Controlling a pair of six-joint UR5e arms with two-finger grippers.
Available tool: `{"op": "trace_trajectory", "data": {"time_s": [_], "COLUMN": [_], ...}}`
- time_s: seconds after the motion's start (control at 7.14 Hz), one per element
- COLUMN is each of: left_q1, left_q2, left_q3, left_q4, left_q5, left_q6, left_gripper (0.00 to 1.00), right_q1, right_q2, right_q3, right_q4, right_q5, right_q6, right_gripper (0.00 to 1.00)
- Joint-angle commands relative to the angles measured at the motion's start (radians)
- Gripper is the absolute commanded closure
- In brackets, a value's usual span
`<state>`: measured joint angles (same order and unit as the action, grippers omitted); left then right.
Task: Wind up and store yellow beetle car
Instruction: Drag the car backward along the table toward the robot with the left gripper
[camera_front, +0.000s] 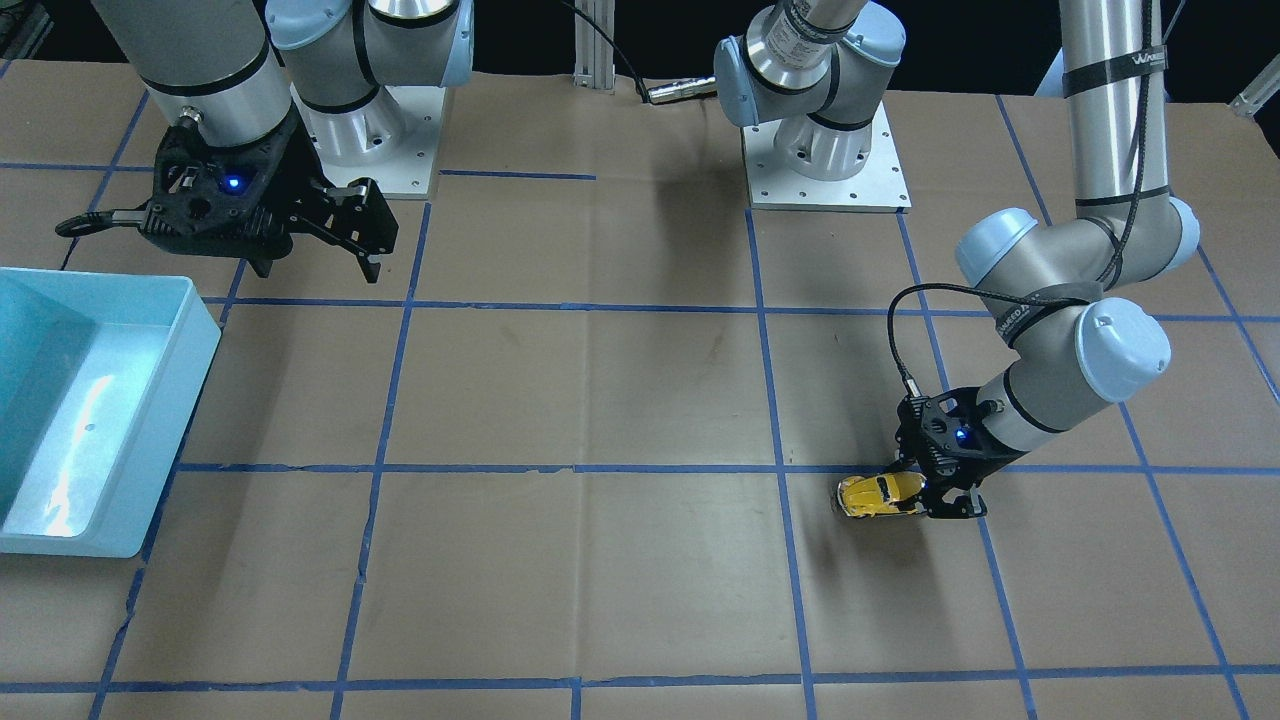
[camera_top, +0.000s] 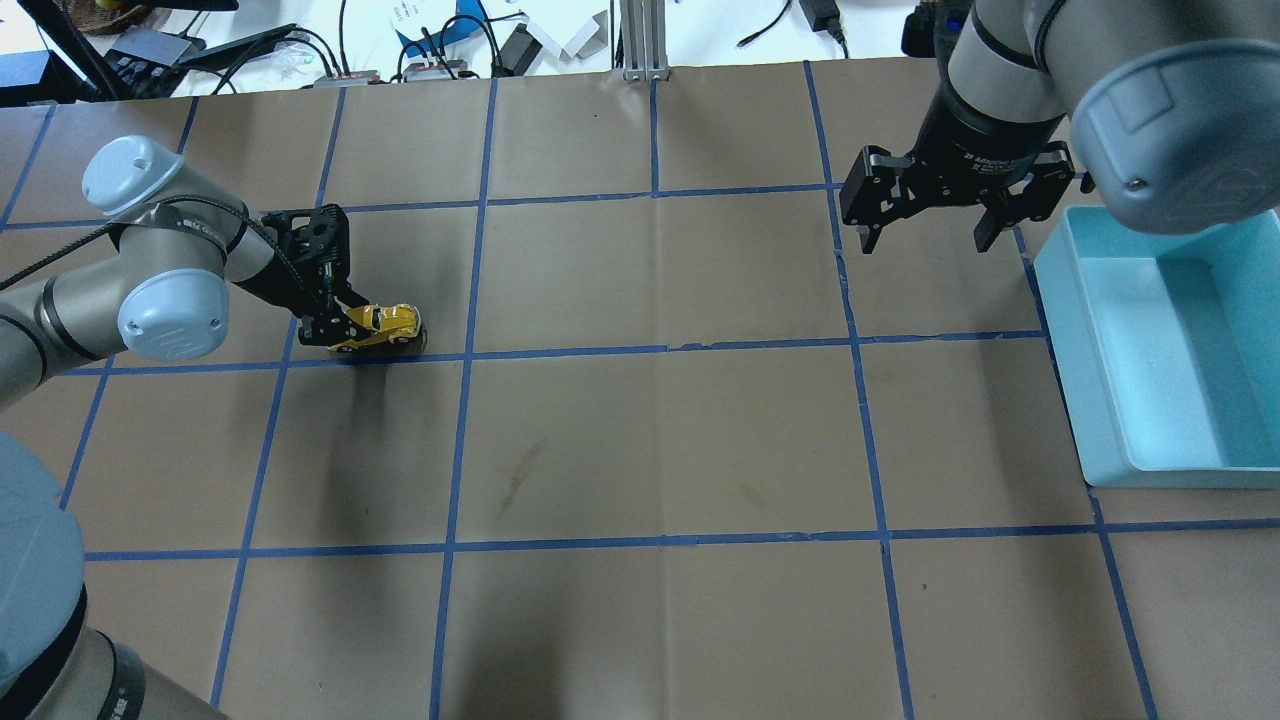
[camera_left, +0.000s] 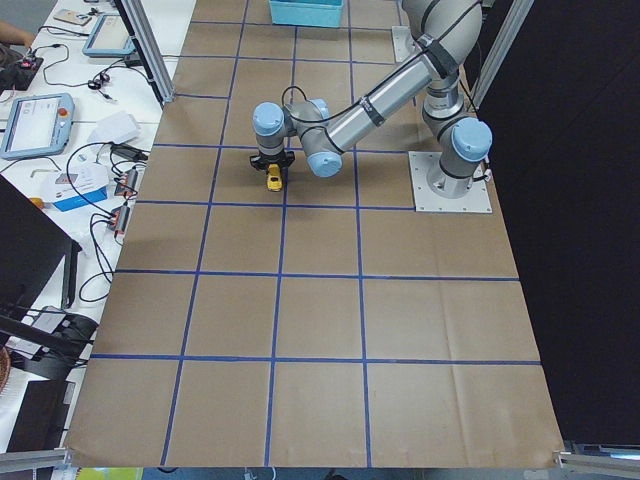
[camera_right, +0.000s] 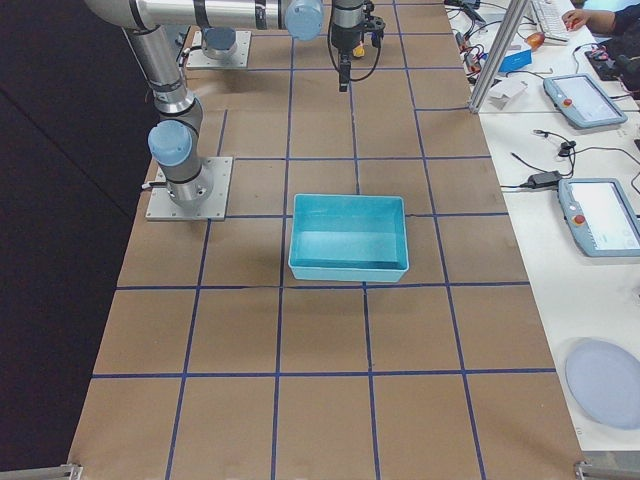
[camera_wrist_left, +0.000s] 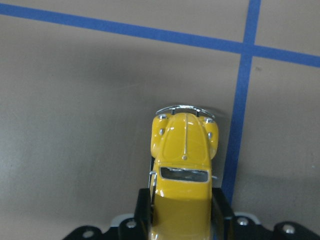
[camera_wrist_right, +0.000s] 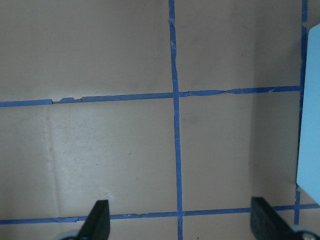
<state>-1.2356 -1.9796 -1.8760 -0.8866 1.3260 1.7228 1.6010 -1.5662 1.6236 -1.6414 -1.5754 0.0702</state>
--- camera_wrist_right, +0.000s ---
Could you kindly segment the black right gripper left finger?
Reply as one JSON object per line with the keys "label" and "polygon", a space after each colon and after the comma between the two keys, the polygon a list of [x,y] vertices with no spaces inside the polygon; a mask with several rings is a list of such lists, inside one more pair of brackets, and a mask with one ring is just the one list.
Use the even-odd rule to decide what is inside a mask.
{"label": "black right gripper left finger", "polygon": [[98,200],[91,209],[76,240],[107,240],[111,232],[108,200]]}

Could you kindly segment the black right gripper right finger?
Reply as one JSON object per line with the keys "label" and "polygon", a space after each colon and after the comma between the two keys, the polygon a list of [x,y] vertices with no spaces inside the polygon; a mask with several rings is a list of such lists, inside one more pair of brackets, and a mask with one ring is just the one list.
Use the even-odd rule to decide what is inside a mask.
{"label": "black right gripper right finger", "polygon": [[263,197],[251,198],[250,229],[256,240],[303,240]]}

